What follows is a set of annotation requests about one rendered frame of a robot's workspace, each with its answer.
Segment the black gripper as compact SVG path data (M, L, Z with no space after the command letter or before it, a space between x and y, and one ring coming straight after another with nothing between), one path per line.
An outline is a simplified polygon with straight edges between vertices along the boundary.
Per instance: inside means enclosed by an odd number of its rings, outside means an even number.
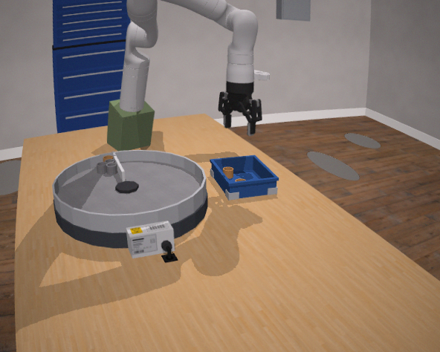
M260 99L252 99L253 87L254 82L234 83L226 80L226 91L222 91L219 94L218 108L224 115L225 128L231 127L232 111L238 111L247 118L247 135L253 136L255 134L256 122L262 120L262 105ZM223 104L224 106L222 107ZM248 109L249 111L247 111ZM253 118L251 118L252 115Z

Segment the blue crate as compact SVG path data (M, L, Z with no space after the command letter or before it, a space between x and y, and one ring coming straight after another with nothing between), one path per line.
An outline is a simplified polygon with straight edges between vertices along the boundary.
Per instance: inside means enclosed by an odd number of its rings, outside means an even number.
M256 155L210 159L210 162L210 175L228 200L277 194L279 178ZM233 168L233 178L227 178L224 167ZM235 182L236 179L245 180Z

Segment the grey round turning table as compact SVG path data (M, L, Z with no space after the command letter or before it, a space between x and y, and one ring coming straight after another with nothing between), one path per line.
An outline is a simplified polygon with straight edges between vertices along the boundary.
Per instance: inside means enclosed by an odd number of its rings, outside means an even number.
M117 174L98 174L97 163L108 155ZM64 169L52 184L56 222L75 240L93 246L129 248L132 258L167 252L161 256L165 263L178 261L171 253L174 239L206 215L206 181L196 162L169 152L88 157Z

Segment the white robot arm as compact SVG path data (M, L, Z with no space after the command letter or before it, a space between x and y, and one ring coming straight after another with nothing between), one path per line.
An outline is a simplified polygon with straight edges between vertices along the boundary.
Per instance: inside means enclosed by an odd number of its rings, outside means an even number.
M251 83L255 79L270 79L268 72L253 68L253 48L258 32L258 21L253 12L240 10L225 0L161 1L185 7L233 32L233 41L227 50L228 82ZM120 108L136 112L144 107L150 62L149 56L137 48L152 48L158 40L158 0L127 0L126 7L132 22L126 32Z

